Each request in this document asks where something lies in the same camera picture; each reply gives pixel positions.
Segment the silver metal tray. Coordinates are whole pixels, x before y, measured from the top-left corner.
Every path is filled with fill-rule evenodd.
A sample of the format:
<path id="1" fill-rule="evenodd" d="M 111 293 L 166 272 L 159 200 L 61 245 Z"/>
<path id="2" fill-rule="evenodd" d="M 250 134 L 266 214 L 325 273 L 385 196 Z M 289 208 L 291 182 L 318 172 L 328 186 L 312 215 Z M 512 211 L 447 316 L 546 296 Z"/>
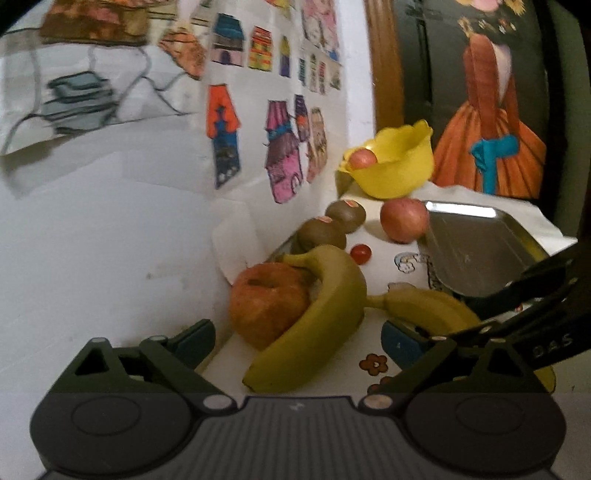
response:
<path id="1" fill-rule="evenodd" d="M 441 283 L 467 298 L 488 297 L 548 253 L 511 215 L 494 207 L 428 200 L 426 249 Z"/>

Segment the white printed tablecloth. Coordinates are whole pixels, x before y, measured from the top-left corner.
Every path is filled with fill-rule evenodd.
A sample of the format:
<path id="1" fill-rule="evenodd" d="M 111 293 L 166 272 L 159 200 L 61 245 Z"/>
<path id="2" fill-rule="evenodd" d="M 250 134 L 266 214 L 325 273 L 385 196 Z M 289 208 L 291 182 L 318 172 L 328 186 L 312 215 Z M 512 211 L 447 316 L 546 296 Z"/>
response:
<path id="1" fill-rule="evenodd" d="M 494 207 L 510 214 L 548 254 L 557 253 L 575 242 L 565 236 L 544 217 L 533 204 L 503 197 L 492 197 L 473 192 L 461 186 L 440 188 L 426 184 L 412 194 L 414 198 L 447 201 Z M 367 211 L 368 221 L 363 228 L 349 237 L 348 244 L 367 244 L 372 250 L 370 261 L 361 267 L 367 280 L 368 293 L 380 295 L 391 285 L 412 284 L 418 288 L 429 286 L 427 259 L 420 257 L 424 246 L 416 243 L 397 245 L 385 235 L 380 222 L 381 203 L 363 195 L 353 186 L 346 197 L 358 201 Z M 372 385 L 386 383 L 400 372 L 383 349 L 381 332 L 387 316 L 383 311 L 368 309 L 365 320 L 355 335 L 310 383 L 290 394 L 293 396 L 349 396 L 359 401 Z M 237 400 L 249 395 L 242 377 L 249 368 L 256 350 L 238 335 L 231 335 L 204 369 L 204 378 Z"/>

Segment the houses drawing paper sheet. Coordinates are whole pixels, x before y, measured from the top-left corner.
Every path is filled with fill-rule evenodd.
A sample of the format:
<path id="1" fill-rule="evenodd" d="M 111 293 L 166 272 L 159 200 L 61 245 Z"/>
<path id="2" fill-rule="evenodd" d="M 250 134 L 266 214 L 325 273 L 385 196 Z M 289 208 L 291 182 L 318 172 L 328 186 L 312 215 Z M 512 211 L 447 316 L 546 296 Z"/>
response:
<path id="1" fill-rule="evenodd" d="M 342 63 L 298 57 L 286 32 L 266 1 L 222 1 L 214 21 L 205 130 L 221 181 L 212 241 L 228 282 L 338 196 Z"/>

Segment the yellow plastic bowl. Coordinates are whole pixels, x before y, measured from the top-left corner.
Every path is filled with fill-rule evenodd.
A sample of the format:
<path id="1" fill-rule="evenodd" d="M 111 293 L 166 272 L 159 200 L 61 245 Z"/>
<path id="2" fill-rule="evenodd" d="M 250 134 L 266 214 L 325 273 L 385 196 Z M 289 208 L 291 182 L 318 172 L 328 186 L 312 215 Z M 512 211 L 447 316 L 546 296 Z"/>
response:
<path id="1" fill-rule="evenodd" d="M 384 128 L 373 139 L 346 151 L 338 171 L 349 175 L 370 197 L 380 200 L 406 197 L 424 185 L 434 172 L 432 135 L 433 129 L 426 120 Z M 349 158 L 358 150 L 373 152 L 377 162 L 353 169 Z"/>

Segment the red cherry tomato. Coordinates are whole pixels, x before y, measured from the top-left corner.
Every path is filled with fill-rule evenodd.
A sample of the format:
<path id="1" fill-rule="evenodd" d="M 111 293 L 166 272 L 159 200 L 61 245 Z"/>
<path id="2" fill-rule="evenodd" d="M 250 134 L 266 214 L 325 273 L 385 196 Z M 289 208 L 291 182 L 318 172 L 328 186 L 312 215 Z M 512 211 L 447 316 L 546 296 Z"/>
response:
<path id="1" fill-rule="evenodd" d="M 356 244 L 353 246 L 349 255 L 353 258 L 353 261 L 358 265 L 367 264 L 373 256 L 372 249 L 367 244 Z"/>

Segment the near brown kiwi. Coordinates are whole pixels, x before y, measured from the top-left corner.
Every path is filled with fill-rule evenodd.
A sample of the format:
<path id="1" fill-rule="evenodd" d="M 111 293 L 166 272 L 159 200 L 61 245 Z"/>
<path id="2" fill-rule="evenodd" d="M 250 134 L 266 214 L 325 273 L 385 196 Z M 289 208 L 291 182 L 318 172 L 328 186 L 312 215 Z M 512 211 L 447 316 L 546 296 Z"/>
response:
<path id="1" fill-rule="evenodd" d="M 311 218 L 294 234 L 293 251 L 308 252 L 320 245 L 346 248 L 346 233 L 342 223 L 328 216 Z"/>

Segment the brown wooden door frame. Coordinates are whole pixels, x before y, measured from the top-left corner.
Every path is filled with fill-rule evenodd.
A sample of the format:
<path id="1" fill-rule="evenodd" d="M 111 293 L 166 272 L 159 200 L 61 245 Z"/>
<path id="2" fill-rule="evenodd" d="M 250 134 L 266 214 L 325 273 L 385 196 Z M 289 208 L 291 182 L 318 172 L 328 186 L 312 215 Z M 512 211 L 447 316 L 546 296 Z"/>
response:
<path id="1" fill-rule="evenodd" d="M 404 76 L 394 2 L 366 0 L 376 130 L 405 121 Z"/>

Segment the orange dress lady poster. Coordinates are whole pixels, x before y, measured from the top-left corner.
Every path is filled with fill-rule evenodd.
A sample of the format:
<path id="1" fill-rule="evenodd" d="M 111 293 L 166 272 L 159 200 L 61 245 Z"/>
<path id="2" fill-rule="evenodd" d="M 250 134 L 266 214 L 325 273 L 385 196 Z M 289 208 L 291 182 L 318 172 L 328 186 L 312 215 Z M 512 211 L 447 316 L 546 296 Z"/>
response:
<path id="1" fill-rule="evenodd" d="M 462 1 L 458 19 L 467 99 L 435 148 L 431 181 L 516 199 L 539 197 L 546 145 L 521 119 L 513 51 L 521 45 L 522 1 Z"/>

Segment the apple inside yellow bowl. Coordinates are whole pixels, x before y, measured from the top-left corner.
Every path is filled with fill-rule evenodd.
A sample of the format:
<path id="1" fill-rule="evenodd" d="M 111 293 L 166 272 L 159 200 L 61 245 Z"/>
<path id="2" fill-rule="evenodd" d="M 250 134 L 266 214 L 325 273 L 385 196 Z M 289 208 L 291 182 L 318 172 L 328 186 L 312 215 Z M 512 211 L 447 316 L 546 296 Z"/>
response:
<path id="1" fill-rule="evenodd" d="M 360 148 L 356 149 L 351 155 L 349 155 L 348 166 L 349 169 L 355 171 L 372 167 L 373 165 L 376 165 L 377 162 L 377 156 L 372 150 Z"/>

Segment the far brown kiwi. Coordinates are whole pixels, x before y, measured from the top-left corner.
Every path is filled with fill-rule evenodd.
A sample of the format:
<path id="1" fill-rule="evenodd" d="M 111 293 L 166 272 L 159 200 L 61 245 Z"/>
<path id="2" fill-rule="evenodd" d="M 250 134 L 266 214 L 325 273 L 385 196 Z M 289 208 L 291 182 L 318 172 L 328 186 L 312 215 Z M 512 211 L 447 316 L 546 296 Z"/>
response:
<path id="1" fill-rule="evenodd" d="M 363 206 L 355 200 L 339 200 L 329 204 L 325 216 L 332 218 L 342 227 L 342 231 L 351 234 L 358 230 L 367 219 Z"/>

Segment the brown kiwi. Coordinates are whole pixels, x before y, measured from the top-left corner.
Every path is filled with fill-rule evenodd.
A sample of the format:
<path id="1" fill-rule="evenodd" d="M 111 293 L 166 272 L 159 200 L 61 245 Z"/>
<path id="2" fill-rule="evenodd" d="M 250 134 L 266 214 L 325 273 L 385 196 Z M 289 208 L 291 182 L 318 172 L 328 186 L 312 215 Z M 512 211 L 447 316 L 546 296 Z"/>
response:
<path id="1" fill-rule="evenodd" d="M 293 251 L 308 252 L 320 245 L 346 248 L 346 233 L 342 223 L 328 216 L 311 218 L 294 234 Z"/>
<path id="2" fill-rule="evenodd" d="M 351 234 L 358 230 L 367 219 L 363 206 L 355 200 L 339 200 L 329 204 L 325 216 L 332 218 L 342 227 L 342 231 Z"/>

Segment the large red apple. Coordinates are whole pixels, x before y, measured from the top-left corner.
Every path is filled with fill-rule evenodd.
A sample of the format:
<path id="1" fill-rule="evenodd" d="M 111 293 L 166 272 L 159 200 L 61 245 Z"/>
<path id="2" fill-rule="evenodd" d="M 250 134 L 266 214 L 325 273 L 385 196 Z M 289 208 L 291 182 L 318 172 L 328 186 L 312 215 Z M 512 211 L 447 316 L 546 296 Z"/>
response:
<path id="1" fill-rule="evenodd" d="M 316 279 L 308 270 L 281 262 L 245 269 L 231 287 L 228 320 L 232 329 L 263 351 L 308 310 Z"/>

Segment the large yellow banana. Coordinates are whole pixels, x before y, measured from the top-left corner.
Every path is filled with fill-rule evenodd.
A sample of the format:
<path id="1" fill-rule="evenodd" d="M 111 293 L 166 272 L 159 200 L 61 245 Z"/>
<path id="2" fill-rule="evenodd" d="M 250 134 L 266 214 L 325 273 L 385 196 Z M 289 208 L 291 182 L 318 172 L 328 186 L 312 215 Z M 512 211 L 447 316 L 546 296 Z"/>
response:
<path id="1" fill-rule="evenodd" d="M 313 273 L 320 290 L 304 315 L 246 370 L 242 384 L 256 394 L 284 394 L 311 382 L 365 316 L 367 282 L 346 251 L 321 245 L 286 254 L 283 262 Z"/>

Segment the girl with teddy drawing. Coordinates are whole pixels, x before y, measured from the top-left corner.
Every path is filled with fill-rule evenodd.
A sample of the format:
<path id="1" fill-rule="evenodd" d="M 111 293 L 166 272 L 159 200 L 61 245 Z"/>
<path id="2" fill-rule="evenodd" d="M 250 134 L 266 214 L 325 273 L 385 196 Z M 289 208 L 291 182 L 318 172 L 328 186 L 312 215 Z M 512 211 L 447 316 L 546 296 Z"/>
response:
<path id="1" fill-rule="evenodd" d="M 266 1 L 287 30 L 295 55 L 308 59 L 312 54 L 329 62 L 341 63 L 339 27 L 335 1 Z"/>

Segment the red apple beside tray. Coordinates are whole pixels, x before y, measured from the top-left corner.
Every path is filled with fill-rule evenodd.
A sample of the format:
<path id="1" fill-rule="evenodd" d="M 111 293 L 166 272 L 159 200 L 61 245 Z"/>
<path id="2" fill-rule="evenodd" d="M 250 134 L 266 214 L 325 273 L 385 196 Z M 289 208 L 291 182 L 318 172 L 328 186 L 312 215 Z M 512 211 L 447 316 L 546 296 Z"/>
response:
<path id="1" fill-rule="evenodd" d="M 380 223 L 391 240 L 409 244 L 427 233 L 430 224 L 429 211 L 417 199 L 392 199 L 382 205 Z"/>

